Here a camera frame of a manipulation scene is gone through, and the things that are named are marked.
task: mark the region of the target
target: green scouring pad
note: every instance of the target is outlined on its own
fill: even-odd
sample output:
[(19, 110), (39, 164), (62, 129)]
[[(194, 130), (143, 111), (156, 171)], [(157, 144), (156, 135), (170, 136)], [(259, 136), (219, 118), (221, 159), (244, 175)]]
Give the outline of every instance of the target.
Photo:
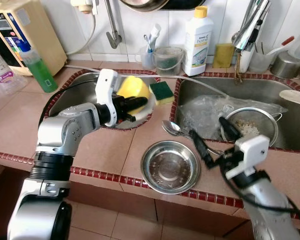
[(175, 99), (173, 92), (165, 81), (150, 84), (149, 90), (155, 96), (156, 105), (172, 103)]

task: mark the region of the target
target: double sink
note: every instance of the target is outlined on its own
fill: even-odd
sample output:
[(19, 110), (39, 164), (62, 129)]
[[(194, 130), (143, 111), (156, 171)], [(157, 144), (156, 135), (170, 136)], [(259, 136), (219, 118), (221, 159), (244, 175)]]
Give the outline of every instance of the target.
[[(98, 79), (98, 73), (85, 73), (78, 76), (71, 84), (85, 82), (87, 80)], [(236, 85), (231, 78), (224, 77), (195, 77), (196, 80), (204, 82), (231, 97), (238, 99), (251, 99), (264, 103), (278, 104), (288, 112), (278, 121), (278, 138), (273, 145), (275, 148), (286, 150), (300, 151), (300, 105), (284, 100), (279, 97), (279, 93), (283, 90), (291, 90), (288, 85), (274, 80), (262, 79), (244, 79), (243, 84)], [(144, 78), (143, 81), (149, 85), (155, 83), (154, 78)], [(86, 102), (96, 103), (97, 97), (95, 93), (96, 84), (88, 82), (77, 87), (67, 90), (56, 101), (50, 110), (50, 115), (55, 115), (60, 111), (74, 105)], [(207, 87), (198, 85), (190, 81), (183, 81), (180, 84), (178, 92), (177, 105), (182, 106), (201, 95), (216, 95), (216, 93)], [(183, 122), (183, 115), (176, 110), (175, 121), (177, 124)], [(142, 124), (146, 118), (136, 122), (124, 121), (117, 125), (118, 129), (131, 129)]]

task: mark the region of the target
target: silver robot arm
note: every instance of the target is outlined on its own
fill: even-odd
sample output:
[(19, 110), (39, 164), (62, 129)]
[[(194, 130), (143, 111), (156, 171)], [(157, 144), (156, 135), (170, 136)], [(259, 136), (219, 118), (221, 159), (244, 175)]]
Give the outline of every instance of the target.
[(224, 117), (219, 121), (234, 147), (226, 150), (213, 161), (202, 138), (190, 130), (189, 135), (208, 169), (219, 166), (223, 179), (240, 197), (248, 213), (256, 240), (300, 240), (290, 213), (274, 208), (291, 209), (288, 198), (270, 182), (270, 177), (255, 166), (267, 158), (269, 138), (264, 135), (244, 136)]
[(147, 103), (144, 97), (113, 94), (118, 73), (103, 69), (97, 80), (97, 103), (83, 103), (42, 121), (34, 166), (23, 182), (7, 230), (8, 240), (67, 240), (72, 208), (63, 201), (70, 191), (70, 168), (81, 139), (101, 125), (136, 119), (128, 114)]
[[(234, 149), (243, 153), (242, 161), (226, 171), (225, 176), (229, 180), (233, 179), (242, 194), (258, 204), (290, 208), (286, 195), (275, 188), (265, 172), (258, 172), (254, 168), (266, 159), (268, 147), (269, 139), (263, 135), (238, 139)], [(243, 203), (250, 216), (256, 240), (300, 240), (289, 213), (262, 209), (245, 200)]]

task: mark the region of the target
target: faucet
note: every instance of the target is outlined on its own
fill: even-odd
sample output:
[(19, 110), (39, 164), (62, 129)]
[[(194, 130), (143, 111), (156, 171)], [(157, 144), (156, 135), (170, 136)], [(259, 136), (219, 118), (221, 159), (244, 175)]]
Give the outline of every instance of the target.
[(270, 5), (269, 0), (250, 0), (241, 28), (231, 38), (236, 52), (252, 50)]
[(105, 1), (106, 10), (108, 12), (109, 20), (110, 20), (110, 25), (112, 28), (112, 36), (111, 36), (111, 33), (108, 31), (106, 32), (106, 36), (109, 40), (111, 47), (113, 49), (116, 49), (118, 47), (119, 43), (122, 42), (122, 37), (119, 35), (119, 33), (117, 31), (115, 20), (114, 20), (114, 15), (111, 10), (110, 1), (109, 0), (104, 0), (104, 1)]

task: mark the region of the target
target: kitchen counter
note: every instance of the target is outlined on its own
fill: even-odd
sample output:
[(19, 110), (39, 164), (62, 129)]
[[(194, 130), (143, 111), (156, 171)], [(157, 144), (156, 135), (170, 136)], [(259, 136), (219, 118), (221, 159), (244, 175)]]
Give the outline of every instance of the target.
[[(123, 62), (73, 60), (69, 64), (101, 69), (141, 69), (139, 64)], [(63, 68), (55, 76), (58, 86), (63, 86), (78, 71)], [(212, 72), (222, 75), (234, 70), (208, 65), (206, 72), (213, 76)], [(21, 91), (10, 96), (0, 95), (0, 165), (26, 171), (30, 171), (33, 164), (41, 111), (52, 95), (44, 93), (32, 77), (28, 79), (29, 84)], [(175, 90), (176, 79), (161, 80), (167, 81), (172, 91)], [(158, 193), (142, 180), (141, 157), (156, 142), (173, 140), (183, 143), (200, 159), (189, 139), (171, 136), (163, 130), (161, 122), (170, 118), (171, 108), (172, 104), (156, 106), (149, 121), (132, 130), (101, 128), (85, 136), (74, 159), (70, 180), (247, 218), (242, 210), (242, 201), (224, 183), (219, 169), (208, 170), (202, 162), (198, 183), (192, 190), (180, 195)], [(218, 150), (231, 146), (222, 142), (207, 144)], [(266, 161), (258, 168), (265, 169), (272, 183), (300, 208), (300, 153), (271, 149)]]

